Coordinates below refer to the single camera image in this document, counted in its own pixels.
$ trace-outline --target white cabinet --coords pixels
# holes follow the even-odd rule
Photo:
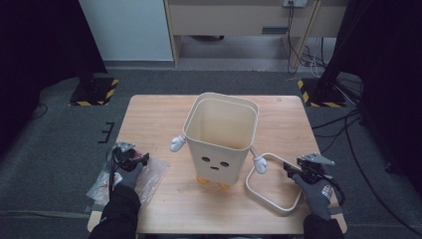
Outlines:
[[[80,3],[105,62],[173,61],[163,1]]]

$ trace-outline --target hazard stripe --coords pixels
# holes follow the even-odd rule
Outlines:
[[[307,90],[305,89],[304,82],[302,80],[298,81],[299,89],[301,90],[302,96],[304,98],[305,106],[307,107],[330,107],[330,108],[343,108],[345,104],[336,104],[336,103],[314,103],[311,102],[310,96],[308,95]]]
[[[81,106],[81,107],[90,107],[90,106],[104,106],[107,105],[109,100],[111,99],[112,95],[114,94],[114,90],[117,87],[118,80],[114,79],[109,87],[105,99],[103,101],[98,102],[72,102],[72,106]]]

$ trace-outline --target wooden table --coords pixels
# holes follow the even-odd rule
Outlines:
[[[170,151],[171,140],[183,134],[184,122],[197,96],[134,96],[128,106],[117,140],[136,144],[136,149],[167,161],[170,166],[151,201],[139,215],[138,233],[153,234],[303,234],[303,220],[310,213],[302,198],[288,216],[281,216],[245,189],[245,179],[253,167],[250,152],[239,180],[229,189],[218,183],[201,184],[186,144]],[[303,103],[298,97],[241,96],[259,107],[259,119],[253,143],[259,153],[271,152],[296,163],[303,154],[318,152]],[[280,203],[291,203],[291,191],[299,190],[276,163],[269,163],[263,193]],[[334,196],[331,206],[337,205]],[[93,211],[88,229],[100,221],[101,212]],[[343,232],[342,214],[334,217]]]

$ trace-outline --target black sleeve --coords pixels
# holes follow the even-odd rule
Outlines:
[[[324,220],[316,215],[309,215],[304,220],[305,239],[343,239],[337,220]]]
[[[129,187],[117,185],[90,239],[134,239],[139,208],[140,201],[136,192]]]

